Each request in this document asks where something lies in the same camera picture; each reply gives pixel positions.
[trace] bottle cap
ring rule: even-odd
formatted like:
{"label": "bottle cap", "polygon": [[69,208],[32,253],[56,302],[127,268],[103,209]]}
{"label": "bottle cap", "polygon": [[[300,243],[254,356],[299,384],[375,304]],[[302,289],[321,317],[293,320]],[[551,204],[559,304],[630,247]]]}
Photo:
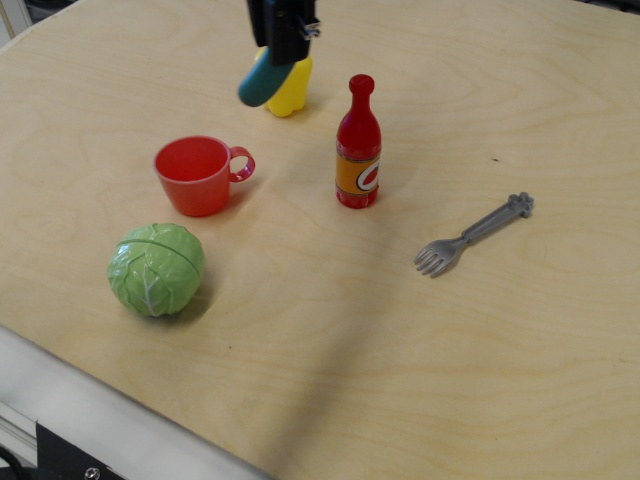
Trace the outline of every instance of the bottle cap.
{"label": "bottle cap", "polygon": [[349,90],[356,95],[371,95],[375,87],[373,78],[363,73],[351,77],[349,80]]}

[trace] toy bottle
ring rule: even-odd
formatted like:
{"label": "toy bottle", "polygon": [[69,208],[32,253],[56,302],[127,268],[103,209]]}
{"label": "toy bottle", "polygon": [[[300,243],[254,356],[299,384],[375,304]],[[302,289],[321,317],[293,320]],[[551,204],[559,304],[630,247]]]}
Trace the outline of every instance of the toy bottle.
{"label": "toy bottle", "polygon": [[[264,50],[261,48],[258,51],[256,61],[264,55]],[[302,110],[307,101],[307,86],[312,69],[311,56],[296,62],[282,86],[265,102],[267,110],[276,117],[287,117],[297,110]]]}
{"label": "toy bottle", "polygon": [[375,83],[368,75],[349,81],[351,109],[344,116],[336,139],[336,196],[350,208],[365,208],[378,196],[378,166],[382,140],[369,99]]}

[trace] cup handle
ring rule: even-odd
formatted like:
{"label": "cup handle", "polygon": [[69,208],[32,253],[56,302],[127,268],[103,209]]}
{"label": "cup handle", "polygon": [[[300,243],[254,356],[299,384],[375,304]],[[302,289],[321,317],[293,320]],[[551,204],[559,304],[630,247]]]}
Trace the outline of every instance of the cup handle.
{"label": "cup handle", "polygon": [[230,182],[234,182],[234,183],[243,182],[247,178],[249,178],[253,173],[253,171],[256,169],[256,162],[253,160],[253,157],[247,151],[246,148],[231,147],[229,150],[231,151],[232,159],[236,157],[247,157],[247,163],[241,170],[237,172],[229,172]]}

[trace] fork handle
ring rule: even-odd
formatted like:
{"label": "fork handle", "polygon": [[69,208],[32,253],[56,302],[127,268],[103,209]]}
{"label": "fork handle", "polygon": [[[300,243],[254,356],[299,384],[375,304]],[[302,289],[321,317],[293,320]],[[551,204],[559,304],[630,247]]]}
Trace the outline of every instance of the fork handle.
{"label": "fork handle", "polygon": [[466,244],[473,243],[477,239],[498,230],[517,217],[529,217],[532,207],[533,198],[530,197],[528,193],[522,192],[520,195],[509,195],[507,203],[467,228],[462,232],[462,238]]}

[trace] cable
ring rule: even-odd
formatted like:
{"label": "cable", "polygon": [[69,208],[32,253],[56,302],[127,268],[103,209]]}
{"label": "cable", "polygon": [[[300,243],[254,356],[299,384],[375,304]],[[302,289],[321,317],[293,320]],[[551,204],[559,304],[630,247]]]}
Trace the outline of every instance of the cable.
{"label": "cable", "polygon": [[2,458],[9,464],[9,467],[11,468],[11,470],[13,470],[13,473],[16,474],[17,480],[29,480],[18,459],[2,445],[0,445],[0,458]]}

